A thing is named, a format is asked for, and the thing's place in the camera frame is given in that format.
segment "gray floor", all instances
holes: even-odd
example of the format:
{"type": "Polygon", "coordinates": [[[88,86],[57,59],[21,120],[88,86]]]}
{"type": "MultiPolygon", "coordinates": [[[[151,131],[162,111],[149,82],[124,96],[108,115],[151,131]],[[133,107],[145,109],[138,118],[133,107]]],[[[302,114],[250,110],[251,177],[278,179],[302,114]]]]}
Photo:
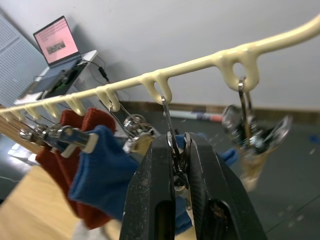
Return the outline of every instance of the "gray floor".
{"type": "MultiPolygon", "coordinates": [[[[168,125],[161,112],[139,113],[165,134],[168,125]]],[[[173,118],[180,133],[205,133],[218,153],[232,147],[219,123],[173,118]]],[[[320,148],[309,136],[320,134],[319,126],[295,125],[286,141],[270,155],[257,188],[249,193],[264,230],[270,240],[320,239],[320,148]]],[[[13,160],[8,151],[15,143],[0,138],[0,176],[19,181],[30,166],[13,160]]],[[[239,176],[239,163],[232,170],[239,176]]],[[[17,182],[0,178],[0,199],[5,198],[17,182]]]]}

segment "cream plastic hanger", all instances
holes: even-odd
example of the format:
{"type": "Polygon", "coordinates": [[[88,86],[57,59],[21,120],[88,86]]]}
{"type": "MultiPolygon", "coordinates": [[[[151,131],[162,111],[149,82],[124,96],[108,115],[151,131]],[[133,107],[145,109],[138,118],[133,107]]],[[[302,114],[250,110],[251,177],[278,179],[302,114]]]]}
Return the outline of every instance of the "cream plastic hanger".
{"type": "Polygon", "coordinates": [[[227,50],[218,51],[214,54],[178,65],[144,73],[127,80],[65,96],[52,97],[34,103],[1,109],[0,116],[4,117],[7,121],[11,121],[11,114],[14,114],[20,121],[23,121],[25,119],[23,111],[26,110],[34,119],[39,120],[40,114],[38,113],[37,108],[44,107],[49,114],[58,119],[60,118],[60,113],[56,104],[64,102],[66,102],[78,115],[84,116],[86,111],[81,103],[81,99],[91,96],[98,96],[108,109],[111,108],[113,112],[117,112],[120,109],[120,103],[115,92],[138,85],[144,85],[153,99],[158,104],[162,104],[161,94],[157,92],[155,83],[159,84],[167,103],[170,103],[172,101],[172,92],[168,84],[169,78],[209,67],[219,68],[228,87],[234,91],[238,91],[239,79],[233,70],[235,63],[241,63],[244,66],[246,79],[244,80],[243,91],[249,92],[259,83],[257,58],[260,55],[302,43],[319,34],[320,14],[306,24],[285,33],[246,43],[227,50]]]}

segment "wooden table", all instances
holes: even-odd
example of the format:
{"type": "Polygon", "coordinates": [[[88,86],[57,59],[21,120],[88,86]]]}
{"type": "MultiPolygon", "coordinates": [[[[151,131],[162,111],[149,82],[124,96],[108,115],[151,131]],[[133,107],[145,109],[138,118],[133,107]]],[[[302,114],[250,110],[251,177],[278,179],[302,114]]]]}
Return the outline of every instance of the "wooden table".
{"type": "MultiPolygon", "coordinates": [[[[71,240],[79,221],[51,177],[34,166],[0,207],[1,240],[71,240]]],[[[110,240],[119,239],[120,222],[105,225],[110,240]]],[[[195,240],[193,228],[176,240],[195,240]]]]}

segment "white table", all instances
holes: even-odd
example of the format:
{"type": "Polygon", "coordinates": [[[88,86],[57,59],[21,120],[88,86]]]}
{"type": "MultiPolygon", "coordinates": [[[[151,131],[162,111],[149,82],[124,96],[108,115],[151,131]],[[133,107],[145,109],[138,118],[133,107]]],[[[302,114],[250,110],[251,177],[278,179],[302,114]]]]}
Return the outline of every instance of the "white table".
{"type": "MultiPolygon", "coordinates": [[[[82,55],[82,58],[86,61],[93,61],[94,58],[97,56],[98,51],[92,50],[82,55]]],[[[101,83],[98,83],[94,76],[92,75],[92,72],[89,70],[89,65],[91,65],[90,62],[87,63],[87,65],[83,68],[80,75],[77,77],[77,79],[72,83],[71,87],[69,88],[68,92],[66,94],[76,93],[80,91],[85,91],[88,89],[96,88],[98,86],[101,86],[101,83]]],[[[39,82],[41,81],[42,77],[46,72],[49,70],[49,67],[47,66],[43,72],[40,74],[40,77],[37,77],[35,81],[39,82]]],[[[43,92],[38,92],[34,94],[27,94],[21,99],[17,99],[14,101],[14,105],[23,105],[28,103],[33,103],[36,101],[39,101],[38,98],[43,94],[43,92]]],[[[94,97],[89,97],[84,100],[83,105],[86,107],[85,102],[89,102],[89,106],[95,107],[99,110],[102,110],[106,112],[106,107],[99,101],[99,99],[94,97]]],[[[125,133],[123,129],[120,127],[117,121],[115,121],[116,124],[116,133],[114,134],[116,137],[125,137],[125,133]]]]}
{"type": "MultiPolygon", "coordinates": [[[[82,58],[86,61],[93,61],[94,58],[97,56],[98,51],[97,50],[92,50],[89,51],[85,54],[83,54],[82,58]]],[[[87,65],[84,67],[84,69],[81,71],[80,75],[78,76],[78,78],[72,83],[72,85],[74,85],[78,79],[81,77],[82,72],[86,70],[86,68],[89,66],[90,62],[87,63],[87,65]]],[[[40,76],[38,76],[34,81],[36,82],[40,82],[42,79],[42,76],[44,76],[48,71],[49,71],[49,67],[47,66],[40,74],[40,76]]],[[[33,93],[33,94],[26,94],[24,96],[24,98],[21,99],[17,99],[14,101],[14,105],[22,105],[22,104],[29,104],[29,103],[33,103],[36,102],[38,100],[38,98],[43,94],[43,92],[37,92],[37,93],[33,93]]]]}

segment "black cable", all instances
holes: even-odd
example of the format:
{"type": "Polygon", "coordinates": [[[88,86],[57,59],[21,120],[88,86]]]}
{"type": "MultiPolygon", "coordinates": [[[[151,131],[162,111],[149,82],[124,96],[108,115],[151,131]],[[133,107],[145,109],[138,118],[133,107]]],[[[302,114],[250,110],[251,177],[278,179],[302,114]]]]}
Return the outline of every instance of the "black cable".
{"type": "Polygon", "coordinates": [[[280,224],[282,224],[284,221],[288,220],[289,218],[291,218],[294,214],[296,214],[297,212],[299,212],[301,209],[303,209],[305,206],[309,205],[310,203],[312,203],[313,201],[315,201],[316,199],[320,198],[320,194],[317,195],[316,197],[314,197],[313,199],[311,199],[310,201],[308,201],[306,204],[304,204],[303,206],[299,207],[297,210],[295,210],[294,213],[292,213],[290,216],[286,217],[285,219],[283,219],[282,221],[280,221],[278,224],[276,224],[275,226],[273,226],[272,228],[270,228],[268,231],[266,231],[265,233],[269,233],[272,229],[274,229],[275,227],[279,226],[280,224]]]}
{"type": "Polygon", "coordinates": [[[85,60],[85,59],[82,58],[80,62],[92,63],[94,65],[97,65],[98,68],[100,68],[100,66],[98,64],[96,64],[95,62],[93,62],[93,61],[88,61],[88,60],[85,60]]]}
{"type": "Polygon", "coordinates": [[[102,76],[108,83],[110,83],[110,82],[109,82],[109,79],[108,79],[108,77],[107,77],[107,74],[106,74],[106,72],[105,72],[105,70],[104,70],[104,68],[103,68],[102,66],[99,66],[98,64],[96,64],[96,63],[93,62],[93,61],[88,61],[88,60],[84,60],[84,59],[82,59],[81,61],[87,62],[87,63],[92,63],[92,64],[94,64],[94,65],[97,65],[97,66],[98,66],[98,71],[100,72],[101,76],[102,76]]]}
{"type": "Polygon", "coordinates": [[[100,83],[101,85],[105,85],[104,83],[102,83],[102,82],[100,82],[100,81],[98,81],[98,80],[96,79],[96,77],[93,75],[93,73],[92,73],[92,71],[91,71],[90,68],[89,68],[89,71],[90,71],[91,75],[93,76],[93,79],[94,79],[96,82],[100,83]]]}
{"type": "Polygon", "coordinates": [[[96,57],[103,62],[103,70],[106,70],[106,62],[101,57],[99,57],[98,55],[96,57]]]}

